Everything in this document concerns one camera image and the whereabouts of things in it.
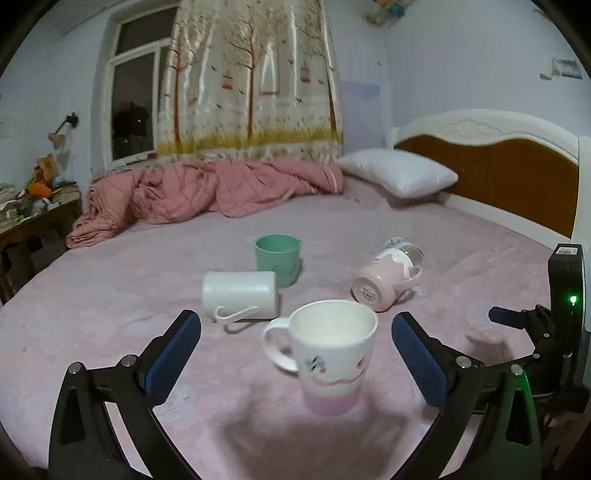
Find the metal screw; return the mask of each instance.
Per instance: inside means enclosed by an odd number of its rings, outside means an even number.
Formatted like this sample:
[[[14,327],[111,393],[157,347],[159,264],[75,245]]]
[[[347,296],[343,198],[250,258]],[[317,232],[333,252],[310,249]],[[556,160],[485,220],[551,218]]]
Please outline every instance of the metal screw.
[[[76,374],[82,369],[82,364],[80,362],[74,362],[68,367],[68,372],[71,374]]]
[[[518,377],[523,373],[523,369],[519,365],[513,364],[511,365],[511,373]]]
[[[472,366],[472,360],[463,355],[456,358],[456,363],[461,368],[470,368]]]
[[[129,355],[125,355],[121,359],[121,365],[123,365],[124,367],[131,367],[134,363],[136,363],[137,360],[138,358],[132,353],[130,353]]]

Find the pink cup bottom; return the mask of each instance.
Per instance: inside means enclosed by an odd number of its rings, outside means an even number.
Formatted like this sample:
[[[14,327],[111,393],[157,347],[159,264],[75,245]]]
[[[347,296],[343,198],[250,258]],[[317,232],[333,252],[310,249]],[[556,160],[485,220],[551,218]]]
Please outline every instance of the pink cup bottom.
[[[353,408],[359,400],[361,388],[342,397],[322,397],[304,390],[304,402],[314,413],[320,415],[338,415]]]

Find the curtain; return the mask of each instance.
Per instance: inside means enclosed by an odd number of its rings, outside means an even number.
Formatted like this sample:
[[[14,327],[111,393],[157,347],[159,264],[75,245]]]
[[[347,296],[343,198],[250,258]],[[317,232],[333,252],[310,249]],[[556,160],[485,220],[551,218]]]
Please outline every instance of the curtain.
[[[323,0],[182,0],[161,82],[158,153],[341,155]]]

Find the green cup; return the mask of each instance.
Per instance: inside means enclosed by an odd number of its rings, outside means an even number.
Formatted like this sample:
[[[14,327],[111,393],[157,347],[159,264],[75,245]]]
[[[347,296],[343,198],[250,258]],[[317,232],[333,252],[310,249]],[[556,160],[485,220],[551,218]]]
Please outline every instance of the green cup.
[[[265,235],[255,242],[258,271],[275,272],[279,288],[293,285],[300,273],[301,240],[289,235]]]

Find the wooden table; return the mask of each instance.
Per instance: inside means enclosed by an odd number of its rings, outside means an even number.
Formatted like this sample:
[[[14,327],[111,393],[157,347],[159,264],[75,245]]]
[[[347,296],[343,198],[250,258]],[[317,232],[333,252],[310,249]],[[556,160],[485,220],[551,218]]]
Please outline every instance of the wooden table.
[[[56,223],[63,220],[69,213],[74,215],[75,219],[82,214],[82,201],[80,199],[64,203],[0,232],[0,253],[10,244],[24,242],[33,235],[43,236],[47,234],[54,228]],[[0,260],[0,300],[5,304],[12,297],[14,297],[14,292],[8,281],[4,265]]]

